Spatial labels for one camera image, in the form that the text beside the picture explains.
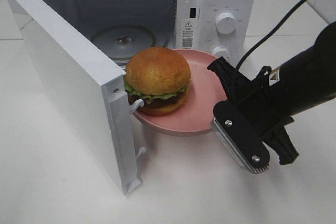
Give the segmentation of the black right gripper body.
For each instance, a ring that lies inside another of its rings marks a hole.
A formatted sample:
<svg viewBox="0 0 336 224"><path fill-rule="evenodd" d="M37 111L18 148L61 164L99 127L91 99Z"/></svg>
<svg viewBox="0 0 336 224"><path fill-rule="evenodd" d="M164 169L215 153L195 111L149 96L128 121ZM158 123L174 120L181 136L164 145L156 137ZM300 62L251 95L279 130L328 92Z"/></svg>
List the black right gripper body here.
<svg viewBox="0 0 336 224"><path fill-rule="evenodd" d="M285 125L293 118L276 111L271 103L268 83L270 72L261 71L253 80L238 72L236 78L230 74L225 81L228 100L253 127L258 137L267 145L291 145Z"/></svg>

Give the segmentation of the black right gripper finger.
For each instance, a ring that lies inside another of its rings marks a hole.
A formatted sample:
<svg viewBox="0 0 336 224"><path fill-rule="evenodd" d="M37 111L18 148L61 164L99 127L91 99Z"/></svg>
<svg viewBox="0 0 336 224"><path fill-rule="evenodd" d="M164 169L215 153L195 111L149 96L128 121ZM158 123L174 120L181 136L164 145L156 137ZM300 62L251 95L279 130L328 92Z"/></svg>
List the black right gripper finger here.
<svg viewBox="0 0 336 224"><path fill-rule="evenodd" d="M299 153L293 146L285 127L276 127L273 133L272 148L279 156L279 164L292 164L299 156Z"/></svg>
<svg viewBox="0 0 336 224"><path fill-rule="evenodd" d="M236 77L235 68L224 57L219 57L207 66L207 70L219 78L226 95L232 95Z"/></svg>

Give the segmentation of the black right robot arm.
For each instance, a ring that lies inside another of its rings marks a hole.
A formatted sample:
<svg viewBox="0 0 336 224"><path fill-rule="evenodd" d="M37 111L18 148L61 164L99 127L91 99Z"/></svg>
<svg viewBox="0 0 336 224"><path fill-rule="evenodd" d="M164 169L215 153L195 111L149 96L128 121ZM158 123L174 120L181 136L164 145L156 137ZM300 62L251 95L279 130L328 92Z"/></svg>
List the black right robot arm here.
<svg viewBox="0 0 336 224"><path fill-rule="evenodd" d="M298 157L285 129L293 116L335 98L335 24L307 50L276 69L261 68L249 80L224 58L213 61L227 99L213 108L212 128L237 164L257 174L268 168L269 150L281 165Z"/></svg>

